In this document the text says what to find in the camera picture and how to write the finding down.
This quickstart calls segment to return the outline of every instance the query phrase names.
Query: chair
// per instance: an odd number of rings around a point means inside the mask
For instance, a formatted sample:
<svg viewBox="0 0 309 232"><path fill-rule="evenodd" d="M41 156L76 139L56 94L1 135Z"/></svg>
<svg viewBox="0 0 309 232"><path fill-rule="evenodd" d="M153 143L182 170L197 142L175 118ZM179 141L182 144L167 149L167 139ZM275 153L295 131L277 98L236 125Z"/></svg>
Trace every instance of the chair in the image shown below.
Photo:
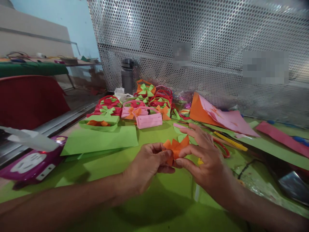
<svg viewBox="0 0 309 232"><path fill-rule="evenodd" d="M32 130L70 111L64 91L49 76L0 78L0 124Z"/></svg>

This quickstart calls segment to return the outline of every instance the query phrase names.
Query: green table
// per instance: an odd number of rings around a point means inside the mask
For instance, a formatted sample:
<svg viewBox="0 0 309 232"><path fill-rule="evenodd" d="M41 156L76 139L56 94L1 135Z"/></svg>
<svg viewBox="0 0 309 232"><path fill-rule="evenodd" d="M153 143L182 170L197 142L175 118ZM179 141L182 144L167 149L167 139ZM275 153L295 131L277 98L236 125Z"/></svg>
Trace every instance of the green table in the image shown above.
<svg viewBox="0 0 309 232"><path fill-rule="evenodd" d="M42 75L54 76L60 74L68 74L68 70L64 64L51 62L27 62L21 64L1 63L0 62L0 78L21 75Z"/></svg>
<svg viewBox="0 0 309 232"><path fill-rule="evenodd" d="M139 130L139 145L165 142L176 139L173 123L164 121L162 126ZM119 122L132 125L133 122ZM19 191L11 190L10 182L0 191L0 202L14 199L44 189L82 183L122 172L133 160L140 147L60 164L42 183L27 186ZM229 149L231 158L227 164L239 174L245 164L252 160L250 155ZM308 210L283 197L267 169L259 163L250 166L243 174L243 181L251 190L272 199L276 203L299 214L308 216ZM199 202L194 201L196 184L185 169L175 174L157 174L150 188L140 197L124 205L87 213L66 231L246 231L246 222L225 211L204 190ZM251 226L252 231L261 228Z"/></svg>

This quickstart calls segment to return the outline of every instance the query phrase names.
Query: water bottle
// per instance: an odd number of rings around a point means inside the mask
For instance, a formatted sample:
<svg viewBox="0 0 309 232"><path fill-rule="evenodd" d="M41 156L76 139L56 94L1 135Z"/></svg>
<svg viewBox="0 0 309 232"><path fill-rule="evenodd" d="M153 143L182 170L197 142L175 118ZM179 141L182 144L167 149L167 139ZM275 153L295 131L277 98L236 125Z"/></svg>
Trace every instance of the water bottle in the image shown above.
<svg viewBox="0 0 309 232"><path fill-rule="evenodd" d="M133 60L123 59L121 62L122 87L125 93L133 95Z"/></svg>

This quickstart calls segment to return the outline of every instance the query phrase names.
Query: perforated metal sheet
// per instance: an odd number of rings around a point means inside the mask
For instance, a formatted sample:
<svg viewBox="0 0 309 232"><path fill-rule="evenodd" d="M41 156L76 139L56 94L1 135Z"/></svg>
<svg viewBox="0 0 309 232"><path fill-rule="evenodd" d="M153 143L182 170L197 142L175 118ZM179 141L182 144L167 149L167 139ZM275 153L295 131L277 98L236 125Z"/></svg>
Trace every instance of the perforated metal sheet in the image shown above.
<svg viewBox="0 0 309 232"><path fill-rule="evenodd" d="M309 126L306 1L88 0L108 90L121 87L121 60L135 78L195 90L217 107ZM192 68L173 69L173 42L192 43ZM289 84L243 84L243 51L289 52Z"/></svg>

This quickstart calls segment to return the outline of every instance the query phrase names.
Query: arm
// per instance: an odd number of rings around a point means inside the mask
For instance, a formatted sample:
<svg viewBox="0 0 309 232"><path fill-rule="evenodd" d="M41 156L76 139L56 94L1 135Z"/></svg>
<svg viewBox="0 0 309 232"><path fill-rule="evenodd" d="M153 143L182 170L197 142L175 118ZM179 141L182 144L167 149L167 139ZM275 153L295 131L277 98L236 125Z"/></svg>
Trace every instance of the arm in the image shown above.
<svg viewBox="0 0 309 232"><path fill-rule="evenodd" d="M199 146L190 144L179 154L178 166L186 168L208 194L228 211L260 225L270 231L307 231L309 220L280 207L240 185L230 168L224 164L219 150L214 147L212 137L200 127L189 124L180 129L196 140ZM199 167L184 158L193 154L204 162Z"/></svg>
<svg viewBox="0 0 309 232"><path fill-rule="evenodd" d="M143 145L130 166L120 174L81 185L53 188L0 204L3 231L54 231L97 206L108 208L143 193L157 172L173 173L161 166L172 155L161 143Z"/></svg>

